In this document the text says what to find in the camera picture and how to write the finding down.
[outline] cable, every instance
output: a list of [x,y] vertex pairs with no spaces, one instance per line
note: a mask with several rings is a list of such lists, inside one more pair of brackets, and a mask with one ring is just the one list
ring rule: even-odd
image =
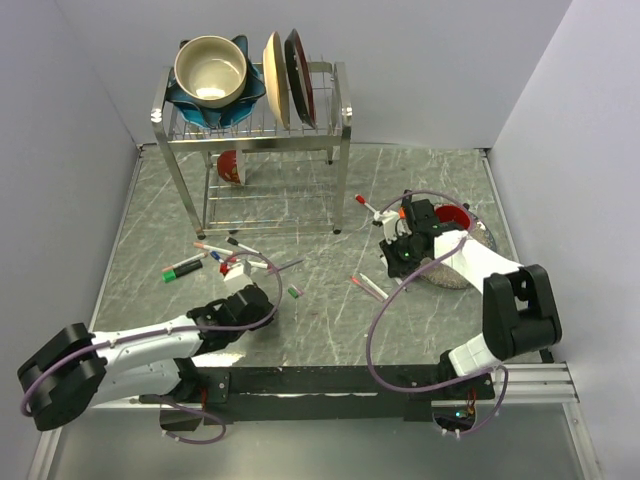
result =
[[191,415],[196,415],[201,418],[208,418],[209,420],[213,420],[214,422],[216,422],[218,425],[222,427],[222,431],[218,434],[218,436],[209,438],[207,440],[193,440],[191,438],[181,437],[180,435],[176,435],[175,433],[169,432],[167,430],[163,431],[164,435],[166,435],[169,438],[173,438],[176,442],[187,443],[189,445],[211,445],[212,443],[216,443],[222,440],[222,437],[224,437],[225,433],[227,433],[227,424],[224,423],[224,420],[214,415],[213,413],[205,412],[204,409],[196,410],[194,408],[185,407],[184,405],[180,405],[174,402],[170,398],[161,397],[160,395],[150,395],[150,397],[153,397],[155,400],[158,401],[158,403],[160,404],[164,403],[166,405],[169,405],[172,408],[175,408],[176,410],[180,410],[185,413],[190,413]]
[[[267,257],[262,255],[261,253],[248,252],[248,251],[236,252],[236,253],[232,254],[231,256],[227,257],[227,259],[225,260],[225,263],[228,263],[229,261],[233,260],[236,257],[245,256],[245,255],[258,257],[261,260],[263,260],[267,264],[267,266],[269,266],[272,269],[274,269],[274,275],[275,275],[276,281],[278,282],[278,296],[277,296],[277,299],[276,299],[276,301],[274,303],[274,306],[271,309],[271,311],[264,318],[262,318],[262,319],[260,319],[260,320],[258,320],[256,322],[250,323],[248,325],[240,325],[240,326],[235,326],[235,327],[234,326],[221,326],[221,325],[211,325],[211,326],[200,326],[200,325],[191,326],[191,325],[188,325],[188,326],[176,327],[171,331],[171,333],[168,333],[166,329],[153,330],[153,331],[150,331],[150,332],[143,332],[143,333],[137,333],[137,334],[134,334],[134,335],[129,335],[129,336],[126,336],[126,337],[120,337],[120,338],[114,340],[113,343],[111,343],[111,342],[101,342],[101,343],[96,343],[95,345],[89,345],[87,347],[83,347],[83,348],[81,348],[79,350],[76,350],[75,352],[67,355],[66,357],[63,357],[62,359],[58,360],[51,367],[49,367],[47,370],[42,372],[42,374],[31,384],[31,386],[24,393],[24,396],[22,397],[22,400],[20,400],[20,413],[22,413],[22,415],[24,415],[25,417],[32,417],[33,414],[29,411],[29,401],[31,400],[31,397],[33,397],[35,392],[38,390],[38,388],[40,388],[40,386],[51,375],[53,375],[55,372],[60,370],[62,367],[67,365],[72,360],[75,360],[78,357],[82,357],[83,355],[86,355],[87,353],[95,352],[96,350],[100,350],[102,348],[111,347],[112,345],[115,346],[116,344],[133,342],[133,341],[142,340],[142,339],[145,339],[145,338],[151,338],[151,337],[157,337],[157,336],[163,336],[163,335],[170,335],[170,334],[177,333],[177,332],[189,332],[189,331],[220,331],[220,332],[244,331],[244,330],[255,329],[255,328],[258,328],[258,327],[262,326],[264,323],[269,321],[269,319],[276,313],[276,311],[280,307],[280,302],[282,301],[282,294],[283,294],[282,276],[280,275],[280,272],[277,270],[277,267],[275,266],[275,264],[273,262],[271,262],[271,260],[269,260]],[[162,401],[163,401],[163,403],[171,405],[174,408],[179,408],[179,409],[187,409],[188,408],[188,407],[183,407],[181,405],[178,405],[176,407],[174,405],[177,405],[177,404],[172,405],[171,403],[169,403],[169,401],[166,398],[163,398]],[[212,414],[206,413],[205,416],[211,418],[215,422],[220,423],[220,419],[218,419],[217,417],[215,417]],[[226,431],[226,427],[223,424],[223,432],[222,432],[221,435],[224,435],[225,431]],[[187,440],[187,439],[182,439],[180,441],[184,441],[184,443],[193,443],[193,444],[198,444],[198,445],[202,444],[200,441],[196,441],[196,440],[191,440],[191,441],[188,441],[188,442],[185,441],[185,440]]]
[[[440,193],[440,192],[436,192],[436,191],[433,191],[433,190],[414,190],[414,191],[406,192],[403,195],[401,195],[401,196],[393,199],[392,201],[390,201],[387,205],[385,205],[382,209],[380,209],[380,211],[384,212],[384,211],[388,210],[394,203],[399,202],[400,200],[402,200],[405,197],[412,196],[412,195],[421,195],[421,194],[435,195],[435,196],[438,196],[438,197],[442,197],[442,198],[450,201],[451,203],[453,203],[457,207],[461,208],[464,211],[464,213],[467,216],[467,218],[469,219],[469,227],[467,228],[467,232],[471,232],[474,229],[475,224],[476,224],[476,220],[467,211],[467,209],[464,207],[464,205],[462,205],[458,200],[456,200],[453,197],[450,197],[449,195],[446,195],[446,194]],[[452,257],[457,252],[462,250],[462,247],[464,246],[465,242],[467,241],[467,238],[468,238],[468,234],[465,235],[464,237],[462,237],[460,239],[460,241],[458,242],[458,244],[451,251],[445,253],[444,255],[441,255],[440,257],[438,257],[438,258],[436,258],[434,260],[432,260],[431,262],[427,263],[426,265],[423,265],[423,266],[419,267],[413,273],[411,273],[407,278],[405,278],[402,281],[402,283],[400,283],[400,285],[398,285],[398,288],[396,288],[393,291],[393,293],[391,295],[389,295],[389,298],[387,298],[384,301],[384,303],[382,304],[382,307],[380,308],[380,311],[373,318],[373,320],[371,322],[371,326],[369,327],[369,333],[367,335],[367,340],[366,340],[366,352],[365,353],[366,353],[366,360],[367,360],[367,368],[368,368],[369,373],[371,374],[371,376],[374,378],[374,380],[376,382],[378,382],[380,385],[382,385],[384,388],[386,388],[388,390],[391,390],[391,391],[394,391],[394,392],[398,392],[398,393],[426,393],[426,392],[432,392],[434,390],[439,390],[441,388],[445,388],[445,387],[449,387],[451,385],[456,385],[458,383],[465,382],[465,381],[470,380],[472,378],[476,378],[476,377],[488,374],[489,372],[491,372],[493,370],[492,368],[484,368],[482,370],[479,370],[478,372],[475,372],[475,373],[472,373],[472,374],[469,374],[469,375],[464,375],[462,377],[457,377],[457,378],[454,378],[454,379],[451,379],[451,380],[446,380],[444,382],[436,383],[436,384],[433,384],[433,385],[426,385],[424,387],[400,387],[398,385],[393,385],[393,384],[387,382],[385,379],[383,379],[378,374],[378,372],[376,371],[375,365],[373,363],[373,357],[372,357],[372,354],[371,354],[371,347],[373,345],[373,335],[375,333],[376,327],[378,326],[378,323],[380,322],[380,319],[382,319],[382,316],[387,311],[387,309],[389,308],[391,303],[396,299],[398,294],[404,288],[406,288],[406,286],[409,285],[409,283],[414,281],[417,277],[419,277],[420,275],[422,275],[426,271],[436,267],[437,265],[440,265],[444,260],[446,260],[449,257]],[[491,411],[491,413],[489,414],[489,416],[487,418],[485,418],[482,422],[480,422],[480,424],[477,427],[474,427],[474,428],[472,428],[471,430],[469,430],[469,431],[467,431],[465,433],[476,431],[478,428],[480,428],[483,425],[485,425],[486,422],[488,421],[488,419],[493,417],[495,415],[495,412],[498,411],[498,408],[500,408],[500,405],[502,405],[502,402],[504,400],[504,396],[506,395],[507,381],[508,381],[508,378],[509,378],[509,373],[508,373],[507,369],[503,365],[499,365],[497,368],[499,368],[499,369],[501,369],[501,370],[503,370],[505,372],[504,386],[503,386],[503,389],[502,389],[502,393],[500,394],[500,397],[498,398],[498,402],[496,402],[496,406],[494,407],[494,409]]]

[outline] beige plate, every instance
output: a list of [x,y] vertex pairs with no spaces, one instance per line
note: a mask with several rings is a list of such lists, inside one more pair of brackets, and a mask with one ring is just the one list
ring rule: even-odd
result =
[[282,43],[278,32],[273,32],[269,37],[267,47],[262,53],[262,65],[269,108],[276,120],[288,130],[289,91],[287,89],[287,72],[282,54]]

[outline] marker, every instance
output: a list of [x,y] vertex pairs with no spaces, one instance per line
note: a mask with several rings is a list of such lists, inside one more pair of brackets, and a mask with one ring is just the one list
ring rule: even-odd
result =
[[355,283],[358,287],[360,287],[362,290],[364,290],[365,292],[367,292],[369,295],[371,295],[373,298],[375,298],[376,300],[378,300],[379,302],[384,302],[384,300],[382,299],[382,297],[380,297],[374,290],[372,290],[371,288],[367,287],[366,285],[363,285],[360,280],[358,280],[356,277],[351,277],[351,281],[353,283]]
[[234,245],[236,247],[240,247],[243,250],[246,250],[247,252],[260,253],[259,251],[255,250],[255,249],[253,249],[251,247],[247,247],[246,245],[243,245],[242,243],[238,242],[233,237],[227,237],[227,238],[225,238],[225,240],[227,241],[227,243],[230,243],[231,245]]
[[387,298],[389,298],[389,295],[387,294],[387,292],[385,292],[384,290],[382,290],[379,286],[377,286],[375,283],[373,283],[373,280],[371,280],[369,277],[367,277],[364,273],[361,273],[360,276],[362,277],[362,279],[371,287],[375,290],[375,292],[380,295],[382,298],[384,298],[385,300]]
[[[200,242],[193,242],[193,246],[196,248],[201,248],[202,250],[206,250],[208,252],[216,252],[219,253],[220,255],[233,255],[234,252],[232,252],[231,250],[226,250],[224,248],[218,248],[218,247],[212,247],[211,245],[205,245],[204,243],[200,243]],[[252,262],[251,260],[249,260],[249,265],[251,265],[252,267],[255,268],[261,268],[263,270],[266,270],[267,268],[269,268],[269,266],[266,263],[262,263],[262,262]]]
[[195,262],[196,260],[200,260],[201,258],[206,258],[206,257],[207,257],[206,253],[199,253],[198,255],[194,255],[193,257],[187,258],[186,260],[182,260],[181,262],[178,262],[174,265],[163,268],[162,273],[168,272],[169,270],[174,270],[178,267],[181,267],[182,265],[186,265],[187,263]]
[[180,265],[179,267],[173,270],[164,272],[162,274],[162,279],[164,280],[164,283],[173,282],[176,278],[184,277],[187,273],[200,270],[201,268],[202,268],[202,262],[200,260],[196,260],[190,263],[185,263],[184,265]]
[[365,207],[367,207],[371,213],[376,213],[377,212],[377,210],[375,208],[373,208],[371,205],[369,205],[369,203],[364,199],[364,197],[362,195],[356,195],[356,200],[358,201],[358,203],[360,203],[360,204],[364,205]]
[[[281,267],[278,267],[276,265],[276,271],[281,272],[282,270],[286,270],[287,268],[291,268],[294,265],[297,265],[302,262],[304,262],[304,258],[298,258],[296,260],[291,260],[290,262],[283,263]],[[271,268],[267,269],[267,275],[271,275],[272,273],[273,273],[273,270],[271,270]]]

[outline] blue plate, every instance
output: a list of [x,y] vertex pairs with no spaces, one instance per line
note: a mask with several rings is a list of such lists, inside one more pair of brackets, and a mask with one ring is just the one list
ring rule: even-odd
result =
[[186,122],[200,128],[228,128],[237,125],[253,112],[256,102],[267,93],[260,72],[248,58],[249,42],[245,35],[238,35],[233,40],[247,59],[247,83],[238,99],[223,108],[205,108],[196,105],[176,82],[173,73],[169,78],[167,101],[173,103]]

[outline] beige bowl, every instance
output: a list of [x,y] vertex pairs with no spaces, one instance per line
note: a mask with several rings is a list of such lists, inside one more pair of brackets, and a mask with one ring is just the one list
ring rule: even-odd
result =
[[174,64],[176,80],[194,103],[220,108],[236,100],[247,82],[242,50],[222,37],[194,38],[180,49]]

